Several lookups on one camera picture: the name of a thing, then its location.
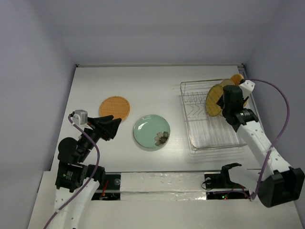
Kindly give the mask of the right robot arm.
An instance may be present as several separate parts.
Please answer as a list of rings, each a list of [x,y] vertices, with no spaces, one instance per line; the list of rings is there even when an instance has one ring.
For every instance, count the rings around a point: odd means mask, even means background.
[[[222,87],[222,95],[217,101],[226,122],[241,137],[257,162],[261,171],[254,178],[247,178],[238,163],[219,175],[224,187],[234,183],[245,184],[252,190],[250,199],[259,198],[261,203],[271,208],[287,202],[298,200],[302,191],[305,174],[302,169],[292,167],[275,148],[264,133],[257,115],[244,108],[244,102],[254,89],[251,81]]]

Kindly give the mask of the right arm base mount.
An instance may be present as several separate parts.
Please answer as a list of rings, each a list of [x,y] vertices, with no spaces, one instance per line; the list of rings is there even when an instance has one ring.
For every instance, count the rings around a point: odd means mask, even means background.
[[[208,172],[204,174],[202,189],[206,191],[207,200],[248,199],[250,193],[244,186],[232,182],[229,170],[241,167],[239,163],[231,163],[222,166],[220,172]]]

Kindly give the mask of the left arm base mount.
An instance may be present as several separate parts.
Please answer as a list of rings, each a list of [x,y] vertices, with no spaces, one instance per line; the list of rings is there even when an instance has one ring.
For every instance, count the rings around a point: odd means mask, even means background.
[[[106,173],[105,181],[93,194],[92,200],[120,200],[121,173]]]

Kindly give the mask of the cream floral plate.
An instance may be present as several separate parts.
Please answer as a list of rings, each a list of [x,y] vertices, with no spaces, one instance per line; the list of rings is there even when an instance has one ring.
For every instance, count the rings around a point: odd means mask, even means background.
[[[220,85],[222,87],[228,86],[228,85],[235,85],[234,82],[231,79],[224,79]]]

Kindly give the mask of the yellow-green woven plate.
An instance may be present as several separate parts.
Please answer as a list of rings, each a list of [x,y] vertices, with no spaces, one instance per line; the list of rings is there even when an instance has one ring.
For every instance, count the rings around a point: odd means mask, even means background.
[[[205,100],[205,108],[209,116],[218,116],[222,109],[217,104],[219,99],[223,96],[223,86],[220,84],[214,85],[208,92]]]

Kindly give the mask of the orange wicker plate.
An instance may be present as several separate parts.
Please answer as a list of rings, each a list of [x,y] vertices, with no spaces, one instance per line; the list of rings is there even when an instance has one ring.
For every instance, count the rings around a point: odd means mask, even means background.
[[[130,113],[130,103],[121,96],[112,96],[105,99],[99,107],[100,116],[113,115],[114,118],[124,120]]]
[[[234,74],[230,79],[234,82],[235,86],[237,86],[238,88],[240,88],[239,85],[245,81],[244,77],[239,73]],[[243,98],[243,107],[246,107],[248,99],[249,97]]]

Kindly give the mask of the teal floral plate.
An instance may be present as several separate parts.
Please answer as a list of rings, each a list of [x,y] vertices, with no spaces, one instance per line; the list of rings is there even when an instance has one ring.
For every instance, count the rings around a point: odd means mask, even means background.
[[[171,135],[169,123],[160,115],[149,114],[138,119],[133,127],[135,141],[146,149],[157,150],[167,144]]]

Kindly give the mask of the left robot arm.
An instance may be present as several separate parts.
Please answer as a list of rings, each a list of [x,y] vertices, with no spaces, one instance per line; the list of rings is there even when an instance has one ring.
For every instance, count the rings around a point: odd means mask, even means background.
[[[81,135],[78,140],[66,137],[58,145],[54,213],[44,226],[46,229],[81,227],[94,193],[106,182],[97,143],[100,139],[114,139],[122,119],[112,115],[91,118],[86,111],[75,110],[68,115],[68,121]]]

